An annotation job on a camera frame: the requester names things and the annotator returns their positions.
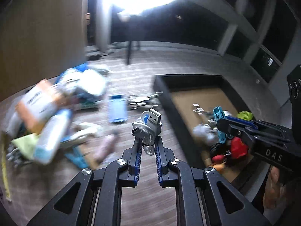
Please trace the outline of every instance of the plastic bottle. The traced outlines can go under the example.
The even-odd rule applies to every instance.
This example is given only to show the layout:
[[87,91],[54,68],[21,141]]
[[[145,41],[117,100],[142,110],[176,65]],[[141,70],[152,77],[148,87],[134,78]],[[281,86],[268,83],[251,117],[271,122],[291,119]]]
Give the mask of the plastic bottle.
[[52,161],[70,125],[71,117],[71,110],[61,109],[49,119],[39,136],[34,161],[43,165]]

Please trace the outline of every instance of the yellow strip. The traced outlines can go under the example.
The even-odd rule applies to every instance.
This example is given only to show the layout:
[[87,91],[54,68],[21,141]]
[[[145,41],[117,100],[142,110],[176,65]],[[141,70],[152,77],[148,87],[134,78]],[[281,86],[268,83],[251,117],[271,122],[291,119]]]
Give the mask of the yellow strip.
[[6,199],[8,201],[11,201],[11,194],[9,192],[9,187],[8,187],[8,180],[7,180],[7,172],[6,172],[6,152],[5,152],[5,145],[4,145],[4,135],[3,133],[1,134],[1,167],[2,167],[2,175],[3,175],[3,182],[4,182],[4,189],[5,189],[5,195]]

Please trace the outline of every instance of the metal pivot bolt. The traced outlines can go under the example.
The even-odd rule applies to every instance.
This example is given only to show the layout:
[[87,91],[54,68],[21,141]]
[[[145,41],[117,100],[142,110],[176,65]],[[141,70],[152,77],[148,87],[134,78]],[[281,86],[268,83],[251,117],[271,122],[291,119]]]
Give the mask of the metal pivot bolt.
[[119,165],[124,165],[126,163],[126,160],[125,159],[119,159],[119,160],[117,160],[117,163]]
[[89,175],[90,173],[91,173],[91,169],[90,168],[84,168],[82,170],[82,174],[84,174],[84,175]]
[[177,158],[173,158],[173,159],[170,160],[170,163],[173,164],[173,165],[177,165],[177,164],[180,163],[180,160],[177,159]]

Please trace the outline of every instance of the pile of objects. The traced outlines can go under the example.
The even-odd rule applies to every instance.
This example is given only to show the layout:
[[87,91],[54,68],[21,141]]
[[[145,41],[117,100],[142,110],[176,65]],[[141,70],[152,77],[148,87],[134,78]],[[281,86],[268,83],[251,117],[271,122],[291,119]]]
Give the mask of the pile of objects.
[[246,158],[248,146],[240,138],[220,132],[216,128],[216,121],[220,117],[250,121],[253,118],[252,113],[244,111],[238,113],[237,117],[233,117],[230,112],[223,111],[220,106],[215,107],[213,111],[204,111],[198,104],[193,104],[193,111],[203,122],[193,128],[193,135],[210,150],[210,158],[205,161],[207,166],[222,171],[226,166],[235,165]]
[[44,79],[23,95],[6,129],[8,161],[15,167],[32,162],[47,165],[62,149],[77,167],[97,169],[112,152],[118,133],[104,137],[99,150],[87,155],[79,144],[102,136],[103,128],[72,119],[77,110],[98,108],[106,92],[105,76],[110,73],[106,65],[84,63],[67,69],[54,85]]

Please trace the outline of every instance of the wooden floor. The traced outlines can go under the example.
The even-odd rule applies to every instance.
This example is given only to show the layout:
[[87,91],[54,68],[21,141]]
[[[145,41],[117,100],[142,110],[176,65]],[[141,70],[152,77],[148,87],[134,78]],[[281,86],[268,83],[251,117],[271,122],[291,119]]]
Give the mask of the wooden floor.
[[[113,94],[150,94],[156,74],[199,73],[221,74],[247,103],[257,119],[278,123],[279,106],[264,85],[257,85],[256,75],[241,61],[226,61],[208,53],[137,51],[133,53],[130,66],[125,66],[125,53],[118,52],[107,56],[98,63],[107,64],[113,73],[109,76],[106,99],[99,111],[81,111],[75,120],[88,121],[105,128],[105,134],[112,130],[120,131],[121,139],[115,152],[102,166],[122,156],[125,149],[133,144],[131,122],[141,116],[142,111],[129,111],[128,121],[123,124],[109,124],[107,99]],[[24,91],[0,103],[1,127],[5,128],[11,116],[10,107]],[[174,151],[177,158],[185,160],[177,139],[165,113],[162,113],[161,137],[165,147]],[[91,139],[88,147],[93,151],[102,138]],[[160,188],[157,180],[155,156],[142,152],[140,180],[136,188],[124,188],[122,194],[121,225],[176,225],[176,199],[174,188]],[[20,226],[26,223],[78,172],[61,152],[49,166],[31,164],[14,169],[7,162],[8,180],[12,202],[4,201],[4,206]]]

